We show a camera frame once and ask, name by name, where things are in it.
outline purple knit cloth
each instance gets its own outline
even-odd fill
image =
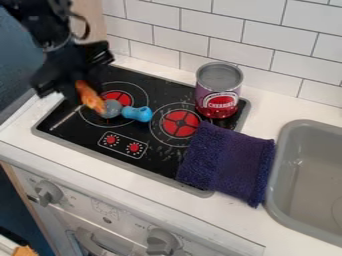
[[[264,201],[274,155],[274,140],[253,138],[202,122],[176,179],[237,197],[256,208]]]

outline red burner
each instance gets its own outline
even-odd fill
[[[122,106],[132,106],[133,99],[131,95],[121,91],[111,91],[102,95],[105,100],[117,100]]]
[[[173,137],[184,138],[192,136],[200,119],[191,111],[174,110],[166,114],[162,119],[164,131]]]

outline black stovetop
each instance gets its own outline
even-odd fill
[[[107,120],[82,107],[56,129],[51,127],[74,107],[63,101],[36,129],[107,157],[138,166],[174,179],[196,127],[208,120],[195,111],[194,88],[125,69],[108,67],[102,74],[105,98],[124,106],[149,106],[154,112],[150,123],[116,117]],[[227,119],[208,120],[235,129],[246,101]]]

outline orange carrot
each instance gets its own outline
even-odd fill
[[[99,114],[106,113],[106,106],[103,99],[84,80],[76,81],[76,89],[80,94],[81,101],[90,109],[94,109]]]

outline sink basin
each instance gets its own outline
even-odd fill
[[[342,247],[342,128],[310,120],[283,127],[266,209],[284,226]]]

